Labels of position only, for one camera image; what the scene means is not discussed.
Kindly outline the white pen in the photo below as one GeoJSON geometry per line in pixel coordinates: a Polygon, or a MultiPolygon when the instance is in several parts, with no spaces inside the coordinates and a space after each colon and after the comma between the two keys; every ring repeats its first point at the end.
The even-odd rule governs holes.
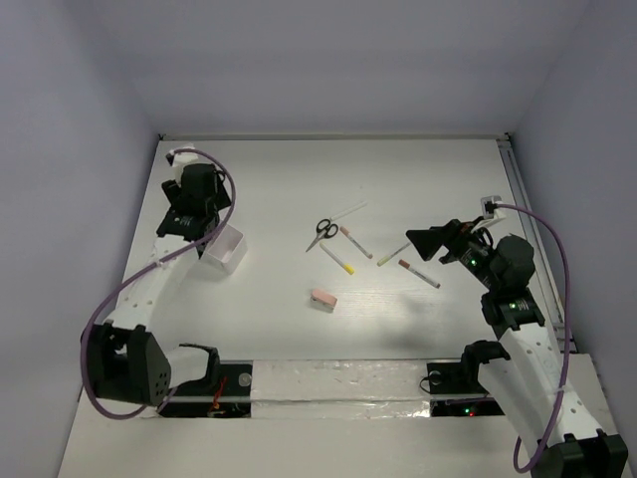
{"type": "Polygon", "coordinates": [[[353,213],[353,212],[365,207],[366,205],[367,205],[367,201],[359,201],[358,203],[356,203],[356,204],[354,204],[354,205],[352,205],[350,207],[347,207],[344,210],[341,210],[341,211],[337,212],[336,214],[333,214],[332,216],[329,217],[329,220],[334,222],[334,221],[336,221],[338,219],[341,219],[341,218],[347,216],[348,214],[351,214],[351,213],[353,213]]]}

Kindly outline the peach cap marker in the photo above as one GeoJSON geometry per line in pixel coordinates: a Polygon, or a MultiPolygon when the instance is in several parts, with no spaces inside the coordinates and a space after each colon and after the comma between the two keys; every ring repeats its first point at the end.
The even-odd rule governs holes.
{"type": "Polygon", "coordinates": [[[350,231],[344,227],[344,226],[340,226],[339,227],[339,231],[341,234],[343,234],[350,242],[351,244],[367,259],[372,259],[373,258],[373,254],[371,252],[369,252],[367,249],[365,249],[350,233],[350,231]]]}

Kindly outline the black scissors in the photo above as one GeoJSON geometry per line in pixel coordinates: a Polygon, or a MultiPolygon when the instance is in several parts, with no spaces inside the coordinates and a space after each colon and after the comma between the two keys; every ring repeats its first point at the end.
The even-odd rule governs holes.
{"type": "Polygon", "coordinates": [[[338,225],[336,223],[329,218],[322,219],[316,226],[316,237],[313,239],[306,251],[309,252],[312,250],[320,240],[334,237],[337,232],[338,225]]]}

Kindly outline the pink eraser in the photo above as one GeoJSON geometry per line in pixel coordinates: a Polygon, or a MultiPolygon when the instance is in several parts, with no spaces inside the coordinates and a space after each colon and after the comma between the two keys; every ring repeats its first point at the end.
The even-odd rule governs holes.
{"type": "Polygon", "coordinates": [[[315,308],[332,313],[337,305],[337,297],[321,289],[313,289],[310,295],[315,308]]]}

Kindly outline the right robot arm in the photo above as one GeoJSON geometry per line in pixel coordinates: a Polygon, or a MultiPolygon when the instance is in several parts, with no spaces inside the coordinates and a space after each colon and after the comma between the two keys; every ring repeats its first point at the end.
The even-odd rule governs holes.
{"type": "Polygon", "coordinates": [[[534,249],[510,234],[492,243],[489,232],[457,219],[443,226],[406,233],[428,261],[440,249],[441,263],[458,262],[485,288],[483,316],[495,339],[465,347],[458,366],[460,383],[484,389],[518,435],[519,473],[533,477],[619,477],[628,449],[587,410],[568,378],[569,352],[554,339],[534,300],[529,282],[535,272],[534,249]]]}

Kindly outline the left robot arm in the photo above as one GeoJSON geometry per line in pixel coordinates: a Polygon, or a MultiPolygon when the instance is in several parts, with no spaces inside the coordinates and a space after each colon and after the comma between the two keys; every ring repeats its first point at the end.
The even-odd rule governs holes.
{"type": "Polygon", "coordinates": [[[174,161],[162,183],[169,207],[146,265],[115,289],[117,306],[96,310],[81,337],[85,393],[98,413],[115,420],[162,409],[178,393],[213,394],[222,383],[216,348],[186,342],[161,321],[186,275],[231,217],[236,186],[218,162],[174,161]]]}

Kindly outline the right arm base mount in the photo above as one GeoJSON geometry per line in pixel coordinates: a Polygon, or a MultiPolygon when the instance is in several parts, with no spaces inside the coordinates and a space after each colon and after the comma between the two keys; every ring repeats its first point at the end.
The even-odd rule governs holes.
{"type": "Polygon", "coordinates": [[[482,365],[496,359],[509,359],[503,346],[495,341],[477,341],[467,345],[458,361],[434,361],[427,364],[427,373],[419,388],[432,401],[434,417],[503,416],[497,402],[478,381],[482,365]]]}

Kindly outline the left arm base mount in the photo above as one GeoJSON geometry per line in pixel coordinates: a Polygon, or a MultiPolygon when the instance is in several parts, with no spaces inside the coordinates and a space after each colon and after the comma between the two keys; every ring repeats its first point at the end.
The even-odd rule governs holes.
{"type": "Polygon", "coordinates": [[[251,361],[222,361],[215,348],[182,344],[167,355],[169,391],[157,413],[166,418],[249,418],[251,361]]]}

